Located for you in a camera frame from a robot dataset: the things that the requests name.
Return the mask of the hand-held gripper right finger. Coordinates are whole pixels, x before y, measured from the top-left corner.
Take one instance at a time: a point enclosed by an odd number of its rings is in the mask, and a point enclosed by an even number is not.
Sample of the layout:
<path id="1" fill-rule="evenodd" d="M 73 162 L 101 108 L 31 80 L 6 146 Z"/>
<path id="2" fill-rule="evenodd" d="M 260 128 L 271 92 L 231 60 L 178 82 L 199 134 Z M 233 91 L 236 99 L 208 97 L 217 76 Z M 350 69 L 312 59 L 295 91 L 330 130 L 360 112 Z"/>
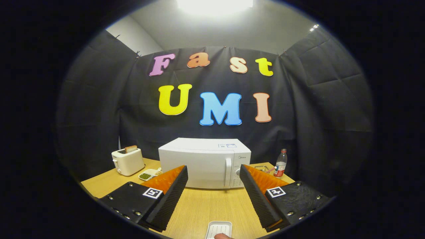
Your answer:
<path id="1" fill-rule="evenodd" d="M 287 183 L 248 165 L 241 165 L 240 179 L 267 232 L 297 224 L 331 201 L 305 182 Z"/>

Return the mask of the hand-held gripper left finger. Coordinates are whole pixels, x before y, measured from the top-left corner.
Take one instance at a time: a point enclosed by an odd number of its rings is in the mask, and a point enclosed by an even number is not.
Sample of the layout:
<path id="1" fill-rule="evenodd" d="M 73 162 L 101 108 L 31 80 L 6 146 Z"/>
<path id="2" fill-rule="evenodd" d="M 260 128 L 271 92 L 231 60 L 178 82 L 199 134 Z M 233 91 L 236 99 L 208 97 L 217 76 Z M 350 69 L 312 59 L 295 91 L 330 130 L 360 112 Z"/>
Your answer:
<path id="1" fill-rule="evenodd" d="M 188 180 L 181 165 L 142 184 L 127 182 L 99 202 L 125 220 L 162 232 L 176 208 Z"/>

